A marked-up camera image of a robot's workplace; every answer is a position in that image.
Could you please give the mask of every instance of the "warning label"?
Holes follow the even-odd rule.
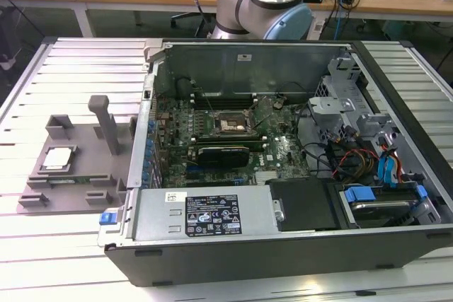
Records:
[[[185,234],[189,237],[242,233],[238,196],[185,198]]]

